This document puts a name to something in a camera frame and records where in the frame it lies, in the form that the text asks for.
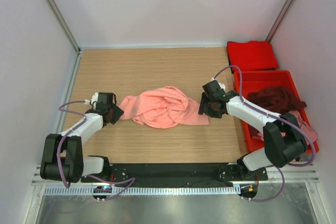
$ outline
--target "wooden tabletop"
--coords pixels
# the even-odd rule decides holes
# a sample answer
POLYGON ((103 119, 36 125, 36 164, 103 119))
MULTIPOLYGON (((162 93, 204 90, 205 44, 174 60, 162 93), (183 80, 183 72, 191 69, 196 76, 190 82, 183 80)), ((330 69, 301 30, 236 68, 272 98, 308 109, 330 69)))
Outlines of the wooden tabletop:
MULTIPOLYGON (((117 105, 127 95, 175 86, 201 100, 202 85, 228 65, 225 48, 162 48, 86 50, 83 52, 71 100, 91 99, 95 92, 113 92, 117 105)), ((233 88, 230 70, 218 80, 233 88)), ((70 109, 84 112, 84 104, 70 109)), ((68 114, 65 129, 80 118, 68 114)), ((87 141, 84 155, 107 156, 112 163, 235 162, 246 146, 239 119, 223 115, 207 126, 177 125, 154 129, 132 120, 108 124, 87 141)))

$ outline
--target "red plastic container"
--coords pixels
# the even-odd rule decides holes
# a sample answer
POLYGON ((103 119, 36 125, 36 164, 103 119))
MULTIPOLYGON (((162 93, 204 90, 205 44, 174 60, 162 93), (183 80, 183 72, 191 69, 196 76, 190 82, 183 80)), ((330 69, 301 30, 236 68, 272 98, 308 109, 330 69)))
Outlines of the red plastic container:
MULTIPOLYGON (((286 70, 265 70, 265 71, 243 71, 243 96, 247 97, 251 92, 258 92, 260 89, 269 86, 285 86, 289 91, 294 93, 298 98, 299 94, 295 88, 292 76, 290 72, 286 70)), ((234 73, 234 87, 237 92, 239 92, 239 72, 234 73)), ((304 109, 299 110, 302 119, 309 124, 308 118, 304 109)), ((248 124, 243 122, 243 129, 245 134, 245 141, 247 145, 247 150, 249 152, 256 151, 264 147, 264 143, 260 140, 254 139, 250 135, 248 129, 248 124)), ((319 151, 317 142, 314 142, 316 152, 319 151)), ((311 147, 308 146, 306 153, 311 153, 311 147)))

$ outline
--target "folded pink fabric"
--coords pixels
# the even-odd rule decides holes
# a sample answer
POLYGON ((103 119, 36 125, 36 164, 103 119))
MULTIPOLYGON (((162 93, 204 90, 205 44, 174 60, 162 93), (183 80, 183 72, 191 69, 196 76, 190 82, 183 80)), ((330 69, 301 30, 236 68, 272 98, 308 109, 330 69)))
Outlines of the folded pink fabric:
POLYGON ((124 111, 120 119, 133 119, 154 128, 209 124, 208 116, 198 114, 199 103, 175 87, 146 91, 137 97, 129 95, 119 107, 124 111))
MULTIPOLYGON (((302 129, 302 131, 305 132, 313 142, 315 142, 319 138, 317 133, 308 125, 308 123, 306 123, 302 119, 299 111, 293 110, 293 111, 289 111, 289 113, 291 113, 292 115, 294 115, 296 117, 296 120, 298 120, 300 129, 302 129)), ((258 133, 258 135, 254 136, 253 138, 264 141, 264 136, 260 132, 258 133)))

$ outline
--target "white backdrop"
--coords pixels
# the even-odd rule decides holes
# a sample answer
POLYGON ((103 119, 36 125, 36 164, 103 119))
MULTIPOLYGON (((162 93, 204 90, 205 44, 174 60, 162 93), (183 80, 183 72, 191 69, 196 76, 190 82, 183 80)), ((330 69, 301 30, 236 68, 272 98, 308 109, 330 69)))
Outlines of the white backdrop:
POLYGON ((45 0, 0 6, 0 223, 22 224, 76 54, 45 0))
MULTIPOLYGON (((272 42, 281 68, 291 72, 320 152, 314 162, 335 213, 336 0, 296 0, 272 42)), ((331 216, 331 223, 336 223, 331 216)))
POLYGON ((55 0, 81 47, 265 39, 285 0, 55 0))

